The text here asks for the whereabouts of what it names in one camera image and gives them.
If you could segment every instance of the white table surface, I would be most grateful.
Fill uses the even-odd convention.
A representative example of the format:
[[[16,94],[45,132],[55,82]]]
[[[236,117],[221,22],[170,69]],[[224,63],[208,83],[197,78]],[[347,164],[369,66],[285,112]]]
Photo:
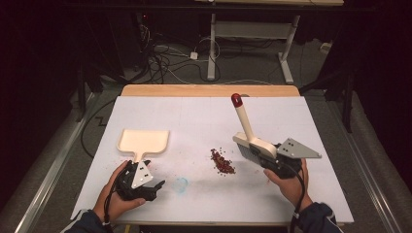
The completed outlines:
[[[353,222],[303,97],[247,97],[243,102],[254,133],[273,144],[292,137],[318,151],[308,159],[312,199],[328,203],[337,222]],[[72,218],[91,209],[112,172],[132,154],[118,151],[123,128],[170,130],[166,151],[147,156],[150,170],[166,183],[153,202],[121,216],[118,223],[284,225],[293,206],[263,169],[241,156],[231,137],[243,131],[229,97],[118,97],[90,166]],[[236,174],[221,176],[210,159],[222,148]]]

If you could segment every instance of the table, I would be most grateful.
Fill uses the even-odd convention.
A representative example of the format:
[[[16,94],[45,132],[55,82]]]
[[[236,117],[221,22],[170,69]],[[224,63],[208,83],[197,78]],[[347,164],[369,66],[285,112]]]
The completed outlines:
[[[157,199],[125,213],[117,223],[288,225],[292,205],[259,166],[239,155],[231,141],[241,127],[229,98],[233,92],[251,96],[243,101],[254,131],[261,138],[281,142],[288,135],[324,155],[322,159],[308,161],[309,193],[315,201],[329,203],[339,223],[352,222],[304,98],[298,96],[294,86],[276,85],[126,86],[113,109],[72,217],[79,209],[92,207],[99,194],[98,187],[127,158],[116,148],[124,127],[152,130],[168,127],[166,151],[149,158],[152,174],[166,179],[166,184]],[[217,174],[210,159],[211,147],[225,150],[223,155],[232,160],[236,174],[226,177]]]
[[[215,0],[213,4],[235,3],[235,4],[268,4],[268,5],[292,5],[292,6],[342,6],[343,0]],[[283,52],[278,53],[279,62],[287,84],[293,84],[291,69],[288,65],[288,54],[292,46],[294,33],[297,29],[300,16],[294,16],[291,23],[267,23],[247,21],[217,21],[216,14],[212,14],[210,32],[210,50],[207,79],[215,79],[216,66],[216,37],[241,37],[261,39],[286,39]]]

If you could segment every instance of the black cable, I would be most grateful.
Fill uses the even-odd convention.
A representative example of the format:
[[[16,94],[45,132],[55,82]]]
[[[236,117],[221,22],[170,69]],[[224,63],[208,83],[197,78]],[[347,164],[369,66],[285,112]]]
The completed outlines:
[[[167,57],[162,56],[162,55],[160,55],[160,58],[161,58],[161,59],[159,59],[159,58],[157,57],[157,55],[155,54],[155,52],[152,52],[150,58],[151,58],[152,60],[154,60],[154,61],[152,62],[152,64],[157,65],[157,67],[154,68],[154,67],[152,66],[152,64],[150,65],[149,72],[150,72],[151,78],[150,78],[149,80],[145,81],[144,83],[163,84],[163,83],[164,83],[164,75],[165,75],[165,74],[163,73],[163,71],[164,71],[164,72],[167,72],[167,66],[168,66],[168,63],[164,62],[164,61],[163,61],[163,58],[166,59],[167,62],[170,62],[170,61],[169,61],[169,59],[168,59]],[[160,77],[159,77],[159,78],[156,78],[155,76],[156,76],[158,73],[160,73]]]
[[[200,78],[200,80],[203,81],[201,68],[200,68],[200,66],[198,66],[198,65],[196,65],[196,64],[186,64],[186,65],[183,65],[183,66],[181,66],[181,67],[178,67],[178,68],[176,68],[176,69],[174,69],[174,70],[171,70],[171,72],[175,72],[175,71],[177,71],[177,70],[179,70],[179,69],[182,69],[183,67],[186,67],[186,66],[196,66],[197,69],[198,69],[198,71],[199,71],[199,78]]]
[[[296,177],[299,180],[300,185],[302,187],[302,192],[300,194],[299,201],[297,202],[296,207],[294,208],[294,213],[293,213],[292,220],[291,220],[290,233],[292,233],[292,232],[294,232],[294,228],[296,227],[296,222],[297,222],[297,218],[298,218],[298,215],[299,215],[300,206],[302,205],[303,197],[305,196],[305,193],[306,193],[305,182],[303,180],[305,174],[302,171],[302,177],[303,177],[303,179],[302,179],[302,177],[300,177],[299,173],[296,172],[291,165],[289,165],[287,163],[281,163],[281,165],[286,166],[287,168],[289,168],[291,171],[294,172],[294,174],[296,175]]]
[[[96,110],[96,112],[94,112],[94,113],[91,115],[91,117],[86,121],[85,127],[83,127],[83,129],[82,129],[82,132],[81,132],[81,134],[80,134],[80,142],[81,142],[81,144],[82,144],[83,150],[85,151],[85,153],[86,153],[91,159],[94,158],[94,155],[91,154],[91,152],[89,152],[89,151],[87,150],[86,145],[85,145],[85,141],[84,141],[84,135],[85,135],[86,128],[87,128],[88,124],[91,122],[91,120],[92,120],[103,108],[105,108],[106,106],[108,106],[109,104],[114,103],[114,102],[116,102],[116,99],[109,101],[108,103],[106,103],[106,104],[104,104],[102,107],[100,107],[98,110]]]
[[[152,63],[150,63],[150,61],[148,61],[148,62],[149,62],[149,76],[150,76],[150,78],[148,80],[144,81],[143,83],[154,83],[154,78],[155,78],[155,75],[157,74],[158,71],[155,68],[153,68],[153,64],[155,63],[154,61],[152,61]]]
[[[157,54],[157,56],[159,56],[161,59],[160,61],[164,64],[164,67],[169,67],[170,66],[170,59],[167,56],[161,55],[161,54]]]
[[[185,47],[187,47],[187,48],[190,48],[190,49],[193,48],[193,43],[192,43],[192,42],[187,41],[187,40],[184,40],[184,39],[182,39],[182,38],[175,37],[175,36],[172,36],[172,35],[169,35],[169,34],[165,34],[165,33],[157,33],[156,35],[163,37],[166,41],[169,40],[169,41],[172,41],[172,42],[174,42],[174,43],[176,43],[176,44],[185,46]]]
[[[112,183],[112,187],[110,188],[109,194],[107,195],[106,199],[104,200],[104,222],[103,222],[103,226],[105,227],[106,231],[108,233],[113,233],[113,229],[112,226],[110,225],[110,216],[109,216],[109,207],[110,207],[110,201],[112,199],[112,194],[115,191],[115,187],[116,187],[116,183],[118,183],[119,180],[119,176],[121,173],[123,173],[125,170],[125,168],[123,168],[118,175],[115,178],[115,181]]]
[[[149,71],[149,67],[148,67],[148,65],[146,64],[146,65],[143,67],[143,69],[140,71],[140,73],[137,74],[137,75],[135,75],[135,76],[134,76],[133,78],[131,78],[129,81],[130,81],[131,83],[133,83],[133,82],[135,82],[135,81],[143,78],[143,77],[148,73],[148,71]]]
[[[229,40],[227,38],[219,38],[219,39],[230,42],[230,43],[234,43],[236,46],[238,46],[238,48],[225,47],[222,45],[224,44],[223,42],[219,42],[220,48],[221,48],[221,57],[226,58],[226,59],[236,58],[242,55],[244,51],[267,49],[275,42],[275,40],[267,39],[263,42],[263,44],[255,46],[255,45],[252,45],[251,43],[261,43],[261,41],[242,42],[241,40],[237,38],[235,38],[234,40]],[[235,55],[226,56],[226,55],[223,55],[224,50],[239,50],[239,51]]]
[[[168,66],[175,66],[175,65],[183,64],[183,63],[189,62],[189,61],[192,61],[192,59],[187,59],[187,60],[183,60],[183,61],[180,61],[180,62],[177,62],[177,63],[174,63],[174,64],[169,64]]]
[[[166,50],[158,51],[158,50],[155,50],[155,49],[154,49],[154,53],[157,54],[157,55],[160,55],[160,56],[162,56],[163,54],[165,54],[165,55],[170,55],[170,56],[188,57],[186,54],[182,53],[181,51],[175,50],[175,49],[173,49],[173,48],[170,48],[168,44],[167,44],[167,45],[164,45],[164,46],[162,46],[162,47],[166,47]],[[180,54],[168,53],[168,51],[170,51],[170,50],[175,50],[175,51],[177,51],[177,52],[180,52]]]

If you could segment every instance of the dustpan handle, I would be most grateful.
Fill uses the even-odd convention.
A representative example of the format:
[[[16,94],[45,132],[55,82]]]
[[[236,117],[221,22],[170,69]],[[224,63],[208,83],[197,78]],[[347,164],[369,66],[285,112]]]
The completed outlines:
[[[134,163],[139,163],[140,161],[142,161],[143,156],[144,156],[143,153],[134,152],[133,162]]]
[[[243,106],[242,97],[238,93],[234,93],[231,96],[233,106],[239,116],[240,123],[242,124],[243,130],[245,131],[246,138],[251,142],[255,135],[252,132],[251,124],[249,123],[248,115],[246,114],[245,107]]]

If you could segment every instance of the dark background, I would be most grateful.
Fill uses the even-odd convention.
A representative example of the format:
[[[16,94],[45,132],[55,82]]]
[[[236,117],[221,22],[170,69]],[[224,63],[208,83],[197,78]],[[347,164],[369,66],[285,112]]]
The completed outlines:
[[[357,60],[355,91],[388,156],[411,189],[412,27],[406,22],[412,21],[412,8],[407,0],[383,3],[378,15],[345,17],[342,27],[341,17],[302,17],[295,39],[298,43],[314,38],[329,42],[339,34],[320,79],[341,67],[348,57]],[[359,0],[345,4],[363,7],[376,3]],[[80,63],[94,62],[107,68],[85,22],[73,16],[48,0],[0,4],[0,173],[4,185],[0,208],[71,111],[69,99],[76,89]],[[101,25],[104,20],[96,17],[91,23]],[[162,14],[151,23],[157,31],[185,37],[193,44],[199,34],[207,33],[207,20],[204,27],[204,15]],[[188,33],[188,27],[195,33]],[[118,64],[116,51],[107,48],[113,64]]]

